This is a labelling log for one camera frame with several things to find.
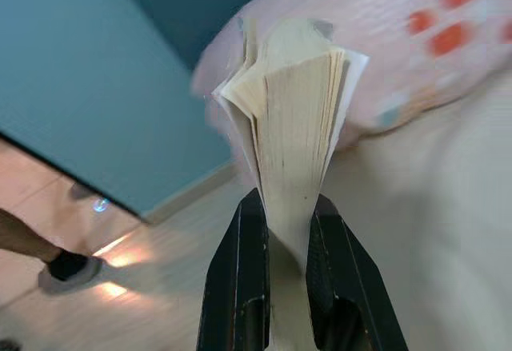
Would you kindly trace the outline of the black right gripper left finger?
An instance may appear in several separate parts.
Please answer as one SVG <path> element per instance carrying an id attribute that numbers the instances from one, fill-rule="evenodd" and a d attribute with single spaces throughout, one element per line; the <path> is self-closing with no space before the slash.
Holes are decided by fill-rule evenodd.
<path id="1" fill-rule="evenodd" d="M 259 192 L 239 203 L 210 262 L 198 330 L 199 350 L 269 345 L 268 228 Z"/>

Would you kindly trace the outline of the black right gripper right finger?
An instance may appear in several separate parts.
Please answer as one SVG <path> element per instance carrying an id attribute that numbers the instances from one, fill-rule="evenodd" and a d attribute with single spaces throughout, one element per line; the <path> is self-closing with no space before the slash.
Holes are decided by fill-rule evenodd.
<path id="1" fill-rule="evenodd" d="M 306 287 L 317 349 L 408 349 L 377 265 L 323 195 L 310 221 Z"/>

